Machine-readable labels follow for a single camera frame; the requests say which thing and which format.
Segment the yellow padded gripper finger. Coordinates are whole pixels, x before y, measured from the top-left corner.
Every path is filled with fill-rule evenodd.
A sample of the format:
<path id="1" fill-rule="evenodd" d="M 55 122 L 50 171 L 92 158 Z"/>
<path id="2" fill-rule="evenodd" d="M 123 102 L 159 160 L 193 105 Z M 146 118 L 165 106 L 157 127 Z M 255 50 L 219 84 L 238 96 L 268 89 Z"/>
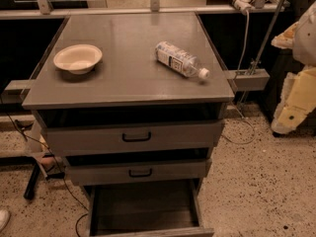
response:
<path id="1" fill-rule="evenodd" d="M 305 66 L 297 74 L 288 72 L 274 113 L 273 132 L 288 134 L 295 131 L 315 109 L 316 68 Z"/>

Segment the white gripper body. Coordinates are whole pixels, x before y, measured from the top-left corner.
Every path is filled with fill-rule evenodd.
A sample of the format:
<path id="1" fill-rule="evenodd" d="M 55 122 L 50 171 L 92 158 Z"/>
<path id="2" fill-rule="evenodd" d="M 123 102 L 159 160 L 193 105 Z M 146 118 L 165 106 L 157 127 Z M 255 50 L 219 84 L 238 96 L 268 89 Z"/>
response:
<path id="1" fill-rule="evenodd" d="M 297 25 L 298 23 L 295 22 L 290 27 L 288 27 L 283 33 L 274 37 L 271 41 L 271 45 L 280 49 L 292 49 Z"/>

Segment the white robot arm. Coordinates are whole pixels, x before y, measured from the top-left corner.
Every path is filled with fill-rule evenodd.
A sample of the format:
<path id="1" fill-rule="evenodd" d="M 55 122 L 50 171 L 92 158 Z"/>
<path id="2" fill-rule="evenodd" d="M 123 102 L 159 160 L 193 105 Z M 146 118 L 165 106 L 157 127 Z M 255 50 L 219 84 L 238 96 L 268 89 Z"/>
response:
<path id="1" fill-rule="evenodd" d="M 293 58 L 304 65 L 297 74 L 288 72 L 285 76 L 272 121 L 273 132 L 288 134 L 316 109 L 316 2 L 297 22 L 274 37 L 272 45 L 291 49 Z"/>

